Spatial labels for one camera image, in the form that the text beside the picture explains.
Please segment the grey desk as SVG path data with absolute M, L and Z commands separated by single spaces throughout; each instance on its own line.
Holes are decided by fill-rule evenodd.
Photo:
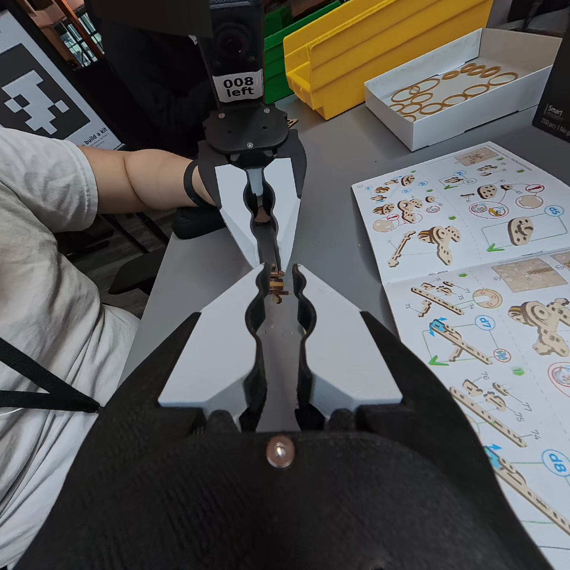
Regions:
M 335 290 L 395 332 L 372 248 L 351 185 L 485 141 L 494 141 L 569 183 L 569 144 L 532 126 L 535 108 L 410 152 L 360 105 L 325 121 L 295 96 L 277 103 L 307 153 L 292 262 L 306 265 Z M 200 311 L 249 270 L 227 229 L 190 240 L 173 236 L 162 261 L 121 380 L 191 313 Z

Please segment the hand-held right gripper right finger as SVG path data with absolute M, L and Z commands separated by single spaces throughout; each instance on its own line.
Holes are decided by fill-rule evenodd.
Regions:
M 298 421 L 326 421 L 339 409 L 399 404 L 402 393 L 360 309 L 306 267 L 292 267 L 303 329 Z

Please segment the black model kit box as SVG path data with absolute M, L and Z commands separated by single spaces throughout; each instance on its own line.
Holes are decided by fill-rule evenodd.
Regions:
M 569 142 L 569 30 L 562 39 L 532 125 Z

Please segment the assembly instruction booklet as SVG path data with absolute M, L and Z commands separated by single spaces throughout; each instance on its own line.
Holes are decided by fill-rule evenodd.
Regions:
M 569 186 L 487 142 L 352 191 L 401 341 L 569 569 Z

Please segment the person's left forearm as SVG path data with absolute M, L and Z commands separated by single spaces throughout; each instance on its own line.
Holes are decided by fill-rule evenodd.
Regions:
M 80 152 L 82 168 L 95 179 L 100 214 L 195 207 L 194 195 L 201 198 L 199 204 L 215 204 L 196 161 L 158 149 L 126 152 L 78 146 L 77 159 Z

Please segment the black and white marker sign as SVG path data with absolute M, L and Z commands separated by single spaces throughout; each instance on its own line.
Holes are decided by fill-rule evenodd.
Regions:
M 76 145 L 123 146 L 55 56 L 8 10 L 1 11 L 1 126 Z

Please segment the white cardboard tray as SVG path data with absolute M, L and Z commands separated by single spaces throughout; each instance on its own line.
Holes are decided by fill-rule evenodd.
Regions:
M 538 105 L 562 39 L 481 28 L 365 82 L 411 151 Z

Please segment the person in white shirt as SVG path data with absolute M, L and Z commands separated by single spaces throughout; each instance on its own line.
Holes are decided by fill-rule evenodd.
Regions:
M 103 305 L 54 237 L 88 228 L 97 205 L 93 170 L 77 146 L 1 128 L 1 338 L 105 405 L 139 320 Z M 1 409 L 1 566 L 32 542 L 95 420 Z

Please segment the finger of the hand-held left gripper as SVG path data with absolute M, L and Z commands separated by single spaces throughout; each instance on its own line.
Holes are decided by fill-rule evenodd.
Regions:
M 246 204 L 246 172 L 233 165 L 215 167 L 220 212 L 237 246 L 252 268 L 261 264 L 258 240 L 252 230 L 253 213 Z
M 294 246 L 300 198 L 297 196 L 294 170 L 290 158 L 274 159 L 263 170 L 270 189 L 271 215 L 276 223 L 276 245 L 281 268 L 287 268 Z

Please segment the small wooden hub part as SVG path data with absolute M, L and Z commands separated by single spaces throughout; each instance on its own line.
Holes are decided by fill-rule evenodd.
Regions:
M 277 267 L 276 263 L 272 263 L 270 271 L 270 288 L 269 294 L 273 297 L 273 301 L 277 304 L 283 302 L 283 297 L 289 295 L 289 291 L 285 289 L 284 282 L 285 272 Z

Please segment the green plastic bin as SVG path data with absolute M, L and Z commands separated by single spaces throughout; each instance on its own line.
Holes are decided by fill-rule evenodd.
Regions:
M 283 39 L 341 5 L 340 1 L 322 1 L 298 17 L 293 16 L 289 1 L 278 1 L 265 15 L 265 102 L 272 104 L 291 95 L 284 65 Z

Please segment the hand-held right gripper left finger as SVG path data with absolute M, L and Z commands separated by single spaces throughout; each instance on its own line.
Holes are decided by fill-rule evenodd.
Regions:
M 159 396 L 166 408 L 228 411 L 242 431 L 256 431 L 267 383 L 262 344 L 268 264 L 251 270 L 208 304 Z

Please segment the yellow plastic bin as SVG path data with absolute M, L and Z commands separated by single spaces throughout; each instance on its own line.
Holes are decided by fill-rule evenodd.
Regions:
M 493 1 L 348 1 L 286 36 L 295 95 L 329 120 L 365 100 L 364 83 L 486 26 Z

